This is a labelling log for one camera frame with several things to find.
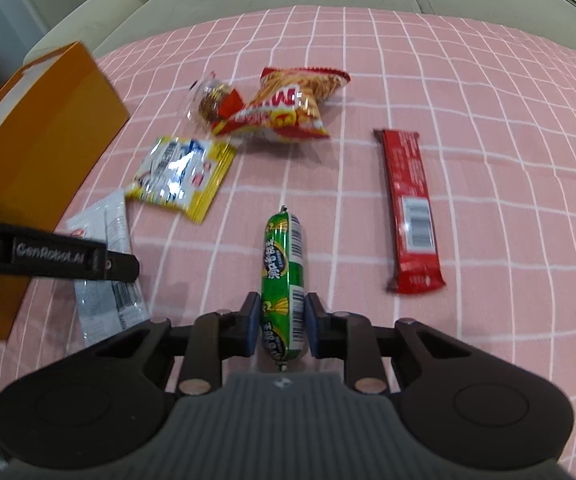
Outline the green sausage stick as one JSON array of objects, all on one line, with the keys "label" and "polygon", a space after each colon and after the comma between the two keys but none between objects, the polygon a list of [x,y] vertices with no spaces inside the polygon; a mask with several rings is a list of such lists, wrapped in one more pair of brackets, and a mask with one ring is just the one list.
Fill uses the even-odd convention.
[{"label": "green sausage stick", "polygon": [[286,206],[266,222],[262,263],[262,344],[284,370],[302,355],[305,331],[302,225]]}]

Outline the red chocolate bar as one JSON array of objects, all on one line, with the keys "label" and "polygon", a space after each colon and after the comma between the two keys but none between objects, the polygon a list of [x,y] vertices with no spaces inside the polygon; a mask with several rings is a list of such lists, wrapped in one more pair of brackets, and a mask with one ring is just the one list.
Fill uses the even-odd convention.
[{"label": "red chocolate bar", "polygon": [[376,129],[384,154],[394,244],[394,273],[390,292],[420,295],[445,285],[419,134]]}]

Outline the white snack packet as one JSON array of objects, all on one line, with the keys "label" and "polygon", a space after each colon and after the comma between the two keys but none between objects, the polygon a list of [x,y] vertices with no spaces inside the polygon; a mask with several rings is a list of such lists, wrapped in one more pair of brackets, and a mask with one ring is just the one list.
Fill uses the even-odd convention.
[{"label": "white snack packet", "polygon": [[74,283],[76,310],[87,347],[148,318],[132,254],[124,192],[111,193],[67,221],[71,235],[105,245],[97,278]]}]

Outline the yellow instant drink sachet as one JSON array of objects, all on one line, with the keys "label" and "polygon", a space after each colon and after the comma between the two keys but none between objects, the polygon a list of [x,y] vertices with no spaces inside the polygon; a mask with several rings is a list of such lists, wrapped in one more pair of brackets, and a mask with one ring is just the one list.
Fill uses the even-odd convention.
[{"label": "yellow instant drink sachet", "polygon": [[181,211],[200,224],[235,156],[228,142],[162,136],[142,160],[125,197]]}]

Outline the small clear nut snack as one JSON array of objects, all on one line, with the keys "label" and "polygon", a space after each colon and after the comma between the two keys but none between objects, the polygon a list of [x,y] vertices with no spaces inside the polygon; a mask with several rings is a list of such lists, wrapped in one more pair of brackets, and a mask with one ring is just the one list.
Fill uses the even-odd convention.
[{"label": "small clear nut snack", "polygon": [[189,87],[185,116],[197,125],[211,127],[232,117],[244,106],[240,93],[215,72],[210,72]]}]

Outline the orange fries snack bag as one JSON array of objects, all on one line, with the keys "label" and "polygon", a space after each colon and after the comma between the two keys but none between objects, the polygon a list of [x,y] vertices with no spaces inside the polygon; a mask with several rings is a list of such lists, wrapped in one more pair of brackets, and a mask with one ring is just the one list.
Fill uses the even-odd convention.
[{"label": "orange fries snack bag", "polygon": [[327,139],[320,104],[350,81],[348,73],[330,67],[264,68],[253,98],[242,98],[244,108],[215,122],[211,132],[284,143]]}]

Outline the orange cardboard box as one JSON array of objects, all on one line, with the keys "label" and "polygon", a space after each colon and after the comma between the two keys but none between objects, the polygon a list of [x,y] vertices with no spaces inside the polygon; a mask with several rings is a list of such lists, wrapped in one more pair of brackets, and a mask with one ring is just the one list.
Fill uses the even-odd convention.
[{"label": "orange cardboard box", "polygon": [[[72,198],[128,121],[79,42],[37,58],[0,90],[0,222],[55,233]],[[0,340],[32,278],[0,275]]]}]

